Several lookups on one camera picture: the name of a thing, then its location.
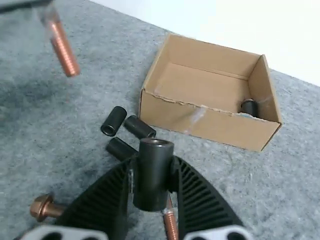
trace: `gray carpet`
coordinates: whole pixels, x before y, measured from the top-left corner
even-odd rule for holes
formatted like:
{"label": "gray carpet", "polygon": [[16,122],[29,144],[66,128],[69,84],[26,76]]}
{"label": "gray carpet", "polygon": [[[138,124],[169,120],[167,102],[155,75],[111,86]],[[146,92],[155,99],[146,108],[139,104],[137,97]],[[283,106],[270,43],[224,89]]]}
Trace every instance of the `gray carpet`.
{"label": "gray carpet", "polygon": [[[35,224],[43,193],[68,204],[117,164],[100,125],[138,110],[166,31],[85,0],[57,7],[82,74],[67,79],[34,13],[0,16],[0,239]],[[271,71],[284,126],[262,153],[157,129],[226,198],[257,240],[320,236],[320,88]],[[119,137],[137,147],[123,128]],[[159,214],[131,212],[127,239],[165,239]]]}

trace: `black cylindrical spacer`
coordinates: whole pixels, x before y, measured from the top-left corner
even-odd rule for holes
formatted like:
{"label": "black cylindrical spacer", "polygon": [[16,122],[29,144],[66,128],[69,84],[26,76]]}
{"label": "black cylindrical spacer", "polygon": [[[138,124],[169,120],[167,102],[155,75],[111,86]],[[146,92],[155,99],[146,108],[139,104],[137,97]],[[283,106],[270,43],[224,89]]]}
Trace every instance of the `black cylindrical spacer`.
{"label": "black cylindrical spacer", "polygon": [[123,107],[115,106],[100,127],[101,132],[107,136],[113,137],[116,135],[126,116],[127,111]]}
{"label": "black cylindrical spacer", "polygon": [[168,202],[168,178],[174,154],[170,141],[143,138],[134,169],[133,204],[140,210],[158,212]]}
{"label": "black cylindrical spacer", "polygon": [[250,114],[251,116],[258,118],[258,103],[253,99],[244,100],[241,103],[241,113]]}
{"label": "black cylindrical spacer", "polygon": [[118,137],[112,138],[106,145],[105,150],[121,162],[138,152]]}
{"label": "black cylindrical spacer", "polygon": [[154,138],[157,134],[156,130],[138,118],[131,115],[124,122],[124,127],[138,139]]}

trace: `cardboard box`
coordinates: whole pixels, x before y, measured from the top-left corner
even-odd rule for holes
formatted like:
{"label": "cardboard box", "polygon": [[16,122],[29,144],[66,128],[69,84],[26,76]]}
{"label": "cardboard box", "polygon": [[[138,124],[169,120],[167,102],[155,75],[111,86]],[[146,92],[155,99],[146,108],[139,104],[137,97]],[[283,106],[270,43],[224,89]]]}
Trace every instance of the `cardboard box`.
{"label": "cardboard box", "polygon": [[[245,99],[259,117],[239,113]],[[261,151],[282,126],[266,57],[170,34],[140,93],[147,124]]]}

